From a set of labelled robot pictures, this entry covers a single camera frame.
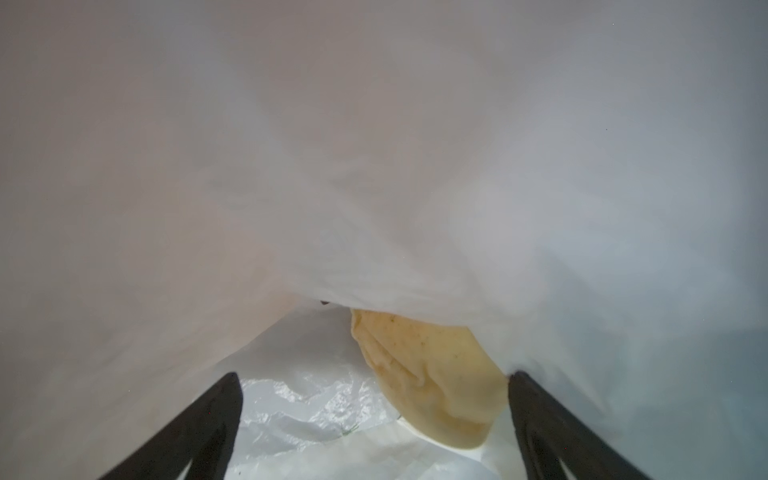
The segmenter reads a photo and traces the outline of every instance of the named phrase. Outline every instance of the plastic bag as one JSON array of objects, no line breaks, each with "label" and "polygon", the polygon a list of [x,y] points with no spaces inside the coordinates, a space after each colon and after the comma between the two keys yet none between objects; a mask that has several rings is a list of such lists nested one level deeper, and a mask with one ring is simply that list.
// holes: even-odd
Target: plastic bag
[{"label": "plastic bag", "polygon": [[0,478],[99,478],[297,298],[169,165],[116,5],[0,7]]},{"label": "plastic bag", "polygon": [[[492,455],[451,452],[398,420],[349,335],[350,317],[305,300],[213,368],[210,383],[237,371],[243,387],[226,478],[499,478]],[[508,444],[505,454],[514,451]],[[521,458],[516,467],[525,477]]]},{"label": "plastic bag", "polygon": [[140,16],[293,288],[469,325],[653,478],[764,472],[764,4],[213,5]]}]

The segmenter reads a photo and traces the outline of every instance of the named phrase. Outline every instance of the crumpled plastic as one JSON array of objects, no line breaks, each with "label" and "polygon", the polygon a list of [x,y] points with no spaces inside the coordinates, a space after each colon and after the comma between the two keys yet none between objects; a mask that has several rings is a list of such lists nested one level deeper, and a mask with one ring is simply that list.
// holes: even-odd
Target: crumpled plastic
[{"label": "crumpled plastic", "polygon": [[[350,317],[304,300],[212,369],[211,382],[235,371],[243,388],[225,478],[499,478],[492,453],[437,444],[400,418],[349,334]],[[506,445],[504,456],[517,453]],[[516,471],[503,478],[525,477],[519,455],[505,464]]]}]

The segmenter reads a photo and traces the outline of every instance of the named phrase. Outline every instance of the white plastic bag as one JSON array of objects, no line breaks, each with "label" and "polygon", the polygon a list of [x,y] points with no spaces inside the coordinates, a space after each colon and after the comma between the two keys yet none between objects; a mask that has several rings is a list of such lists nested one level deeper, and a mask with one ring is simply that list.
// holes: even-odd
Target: white plastic bag
[{"label": "white plastic bag", "polygon": [[765,14],[296,0],[140,16],[194,132],[187,171],[297,291],[470,326],[661,480],[765,468]]},{"label": "white plastic bag", "polygon": [[290,307],[280,275],[470,325],[656,480],[764,476],[765,19],[6,2],[2,476],[114,465]]},{"label": "white plastic bag", "polygon": [[213,383],[236,371],[243,387],[227,478],[498,478],[481,455],[432,445],[396,421],[350,317],[304,300],[210,372]]}]

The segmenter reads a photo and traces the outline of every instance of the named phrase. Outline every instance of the white plastic sheet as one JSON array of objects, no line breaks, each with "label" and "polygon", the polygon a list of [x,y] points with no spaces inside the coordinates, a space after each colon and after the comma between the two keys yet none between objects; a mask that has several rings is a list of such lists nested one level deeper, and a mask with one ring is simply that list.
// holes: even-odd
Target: white plastic sheet
[{"label": "white plastic sheet", "polygon": [[[377,478],[389,480],[480,478],[498,476],[465,456],[450,452],[413,435],[400,422],[354,433],[347,437],[267,458],[258,465],[238,465],[225,478]],[[516,477],[514,480],[525,480]]]},{"label": "white plastic sheet", "polygon": [[656,480],[764,476],[765,21],[5,2],[0,472],[118,462],[289,308],[284,275],[470,325]]},{"label": "white plastic sheet", "polygon": [[764,3],[151,4],[293,288],[469,325],[658,480],[765,472]]},{"label": "white plastic sheet", "polygon": [[230,467],[397,420],[349,334],[349,309],[304,302],[216,365],[235,371],[243,413]]}]

